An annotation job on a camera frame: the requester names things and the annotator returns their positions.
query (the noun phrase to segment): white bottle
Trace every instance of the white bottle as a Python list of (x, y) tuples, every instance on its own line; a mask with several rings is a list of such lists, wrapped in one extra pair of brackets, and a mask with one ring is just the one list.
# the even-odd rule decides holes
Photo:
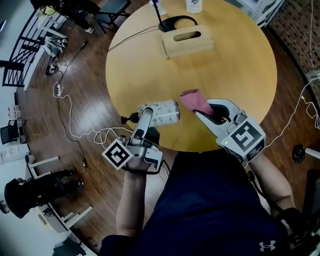
[[(158, 0), (155, 0), (155, 3), (156, 3), (156, 6), (158, 7), (158, 11), (159, 11), (159, 14), (160, 14), (160, 15), (165, 15), (165, 14), (167, 14), (165, 8), (162, 6), (162, 4), (161, 4)], [(152, 7), (155, 7), (155, 6), (154, 6), (154, 2), (153, 2), (152, 0), (150, 0), (149, 4), (150, 4)]]
[(186, 11), (191, 14), (202, 12), (202, 0), (185, 0)]

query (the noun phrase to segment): railing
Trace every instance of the railing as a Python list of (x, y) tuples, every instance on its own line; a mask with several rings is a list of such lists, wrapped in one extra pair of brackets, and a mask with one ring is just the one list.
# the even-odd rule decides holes
[(34, 61), (36, 53), (44, 44), (46, 31), (38, 29), (39, 18), (35, 10), (24, 25), (12, 50), (9, 61), (0, 60), (0, 67), (4, 67), (2, 86), (24, 87), (26, 75)]

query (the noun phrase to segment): white wall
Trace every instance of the white wall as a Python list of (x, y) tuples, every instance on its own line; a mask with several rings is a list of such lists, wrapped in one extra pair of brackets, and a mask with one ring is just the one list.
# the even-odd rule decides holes
[[(7, 61), (34, 9), (29, 0), (0, 0), (0, 3), (0, 20), (7, 20), (0, 32), (0, 60)], [(8, 124), (8, 107), (15, 104), (14, 92), (17, 90), (16, 87), (2, 87), (3, 72), (4, 68), (0, 68), (0, 127)], [(7, 145), (0, 143), (0, 151), (5, 147)], [(24, 178), (25, 173), (24, 159), (0, 165), (0, 193), (6, 183), (14, 178)], [(0, 248), (7, 256), (51, 256), (54, 246), (66, 237), (67, 233), (45, 230), (33, 210), (23, 219), (0, 212)]]

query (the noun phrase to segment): table top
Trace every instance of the table top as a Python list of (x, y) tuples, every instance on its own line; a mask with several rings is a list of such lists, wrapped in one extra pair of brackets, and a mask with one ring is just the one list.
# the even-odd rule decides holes
[[(204, 1), (203, 11), (188, 13), (184, 0), (162, 0), (162, 20), (188, 15), (205, 24), (213, 49), (165, 58), (162, 33), (157, 28), (130, 38), (107, 54), (106, 84), (121, 116), (138, 105), (176, 100), (180, 122), (159, 126), (160, 146), (185, 152), (218, 148), (216, 137), (188, 111), (180, 94), (200, 89), (206, 99), (228, 99), (259, 124), (268, 113), (277, 87), (277, 67), (271, 46), (255, 22), (223, 0)], [(115, 34), (110, 48), (125, 38), (159, 24), (150, 4), (134, 12)], [(128, 122), (131, 128), (136, 125)]]

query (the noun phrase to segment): navy blue shirt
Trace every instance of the navy blue shirt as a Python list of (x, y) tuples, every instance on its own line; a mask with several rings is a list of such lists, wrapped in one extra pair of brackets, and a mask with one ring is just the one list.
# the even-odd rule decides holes
[(287, 229), (261, 206), (239, 161), (180, 152), (141, 235), (109, 235), (101, 256), (283, 255)]

